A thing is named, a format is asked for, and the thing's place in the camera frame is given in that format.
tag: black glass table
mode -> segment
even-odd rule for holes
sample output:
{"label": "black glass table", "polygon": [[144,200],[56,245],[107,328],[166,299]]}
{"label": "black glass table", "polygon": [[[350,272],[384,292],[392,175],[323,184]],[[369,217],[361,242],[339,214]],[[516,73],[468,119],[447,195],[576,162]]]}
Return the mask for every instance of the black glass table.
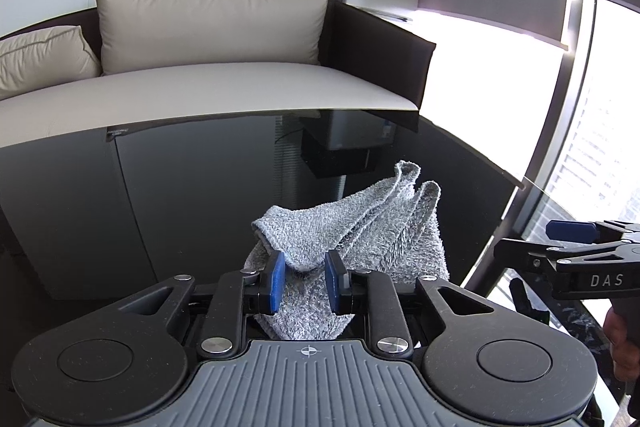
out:
{"label": "black glass table", "polygon": [[410,160],[418,183],[442,189],[440,232],[460,284],[518,182],[408,116],[240,114],[33,140],[0,149],[0,206],[54,299],[118,298],[176,273],[214,282],[241,267],[256,242],[251,222],[271,205],[335,201]]}

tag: dark sofa armrest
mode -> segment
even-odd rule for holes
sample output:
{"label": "dark sofa armrest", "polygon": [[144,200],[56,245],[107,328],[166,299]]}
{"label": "dark sofa armrest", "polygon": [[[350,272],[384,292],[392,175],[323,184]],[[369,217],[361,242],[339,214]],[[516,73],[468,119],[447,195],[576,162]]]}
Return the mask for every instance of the dark sofa armrest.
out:
{"label": "dark sofa armrest", "polygon": [[94,51],[98,60],[100,59],[100,51],[102,49],[102,36],[100,35],[100,20],[98,19],[98,10],[89,8],[79,12],[67,13],[59,17],[53,17],[37,24],[32,24],[21,30],[1,36],[0,41],[22,35],[23,33],[41,30],[43,28],[53,28],[53,26],[80,26],[82,28],[82,36],[87,44]]}
{"label": "dark sofa armrest", "polygon": [[329,1],[319,61],[322,66],[384,87],[420,108],[435,47],[433,42],[375,15]]}

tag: crosshair mark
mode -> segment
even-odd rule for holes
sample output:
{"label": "crosshair mark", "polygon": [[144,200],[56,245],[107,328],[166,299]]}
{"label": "crosshair mark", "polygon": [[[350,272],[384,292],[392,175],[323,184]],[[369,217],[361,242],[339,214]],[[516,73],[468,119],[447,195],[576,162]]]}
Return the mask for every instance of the crosshair mark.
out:
{"label": "crosshair mark", "polygon": [[298,352],[302,353],[306,357],[312,357],[313,355],[315,355],[316,353],[320,353],[321,351],[319,349],[316,349],[314,346],[306,346],[302,349],[299,349]]}

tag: metal screw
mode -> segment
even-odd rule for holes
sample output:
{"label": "metal screw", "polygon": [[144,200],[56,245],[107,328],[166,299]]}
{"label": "metal screw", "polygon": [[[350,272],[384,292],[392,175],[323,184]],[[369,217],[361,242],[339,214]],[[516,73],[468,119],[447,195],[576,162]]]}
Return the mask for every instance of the metal screw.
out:
{"label": "metal screw", "polygon": [[380,351],[385,353],[404,353],[409,348],[409,343],[400,337],[385,337],[376,344]]}
{"label": "metal screw", "polygon": [[200,347],[204,351],[207,351],[207,353],[220,354],[229,351],[229,349],[234,347],[234,344],[225,337],[211,337],[210,339],[203,340]]}

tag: towel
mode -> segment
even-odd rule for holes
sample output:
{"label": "towel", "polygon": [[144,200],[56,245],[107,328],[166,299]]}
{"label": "towel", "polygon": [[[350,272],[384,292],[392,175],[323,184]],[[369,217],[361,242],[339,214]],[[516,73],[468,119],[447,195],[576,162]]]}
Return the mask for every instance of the towel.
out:
{"label": "towel", "polygon": [[255,317],[273,339],[331,340],[353,315],[334,315],[324,283],[324,254],[337,250],[348,269],[369,268],[412,283],[421,274],[448,280],[436,206],[440,187],[400,161],[396,175],[342,200],[305,210],[272,206],[253,223],[259,242],[244,267],[260,269],[283,251],[286,281],[276,315]]}

